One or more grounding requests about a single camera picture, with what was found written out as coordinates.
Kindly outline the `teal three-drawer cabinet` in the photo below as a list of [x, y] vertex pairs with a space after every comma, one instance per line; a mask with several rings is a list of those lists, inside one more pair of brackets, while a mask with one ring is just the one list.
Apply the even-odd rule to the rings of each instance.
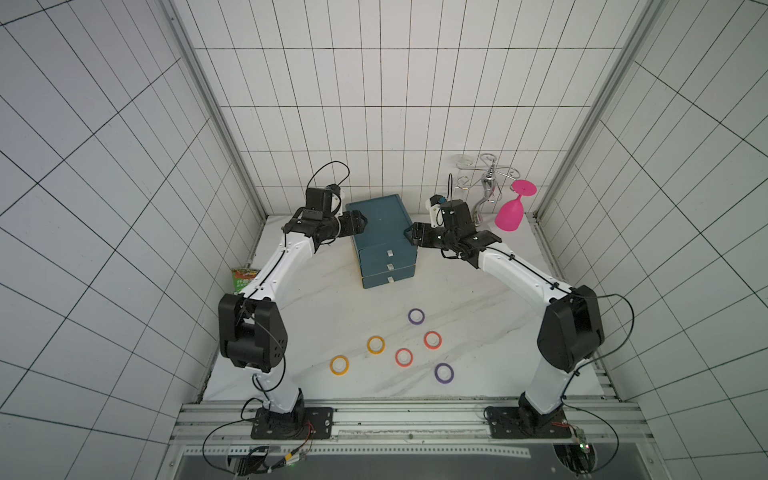
[[358, 210], [367, 219], [363, 232], [353, 236], [365, 289], [415, 275], [417, 247], [404, 235], [412, 221], [398, 194], [353, 202], [346, 210]]

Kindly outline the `purple tape roll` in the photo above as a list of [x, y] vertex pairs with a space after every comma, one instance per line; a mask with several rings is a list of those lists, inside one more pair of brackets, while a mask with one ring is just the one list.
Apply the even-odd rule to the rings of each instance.
[[455, 371], [448, 363], [441, 362], [435, 366], [434, 376], [440, 384], [447, 385], [454, 380]]
[[426, 319], [426, 315], [422, 309], [412, 308], [407, 313], [407, 319], [412, 325], [422, 325]]

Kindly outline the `red tape roll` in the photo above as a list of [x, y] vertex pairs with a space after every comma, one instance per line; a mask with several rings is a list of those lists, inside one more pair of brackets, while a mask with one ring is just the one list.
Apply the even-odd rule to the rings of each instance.
[[443, 339], [436, 331], [428, 331], [423, 337], [423, 343], [428, 350], [438, 350], [441, 348]]
[[400, 348], [395, 353], [395, 362], [401, 368], [408, 368], [414, 361], [413, 353], [407, 348]]

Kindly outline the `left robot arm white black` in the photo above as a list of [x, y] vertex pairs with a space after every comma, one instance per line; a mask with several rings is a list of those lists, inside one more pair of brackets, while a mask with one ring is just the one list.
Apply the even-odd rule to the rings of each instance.
[[358, 210], [335, 214], [301, 208], [282, 227], [280, 242], [256, 278], [218, 304], [221, 355], [252, 373], [263, 394], [262, 411], [302, 424], [303, 393], [287, 374], [288, 334], [279, 306], [303, 265], [332, 240], [361, 234], [367, 218]]

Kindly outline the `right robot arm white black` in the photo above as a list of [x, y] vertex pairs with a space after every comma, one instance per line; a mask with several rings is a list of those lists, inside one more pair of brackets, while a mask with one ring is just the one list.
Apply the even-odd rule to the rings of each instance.
[[604, 342], [594, 291], [545, 275], [488, 230], [415, 222], [404, 236], [416, 247], [438, 249], [446, 259], [465, 261], [495, 277], [541, 315], [536, 339], [540, 361], [532, 383], [519, 398], [518, 412], [528, 430], [550, 423], [562, 410], [573, 378], [594, 361], [593, 354]]

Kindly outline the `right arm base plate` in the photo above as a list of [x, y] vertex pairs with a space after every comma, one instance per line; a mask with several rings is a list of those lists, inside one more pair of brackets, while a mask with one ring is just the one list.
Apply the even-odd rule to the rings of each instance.
[[535, 409], [527, 407], [488, 406], [483, 416], [493, 439], [564, 440], [572, 437], [572, 430], [565, 425], [562, 408], [539, 415]]

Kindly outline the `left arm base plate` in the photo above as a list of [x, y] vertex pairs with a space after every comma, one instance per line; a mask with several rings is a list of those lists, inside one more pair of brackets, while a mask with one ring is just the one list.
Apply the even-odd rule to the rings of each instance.
[[331, 437], [331, 407], [301, 407], [292, 413], [274, 413], [265, 408], [256, 411], [250, 437], [253, 440], [326, 440]]

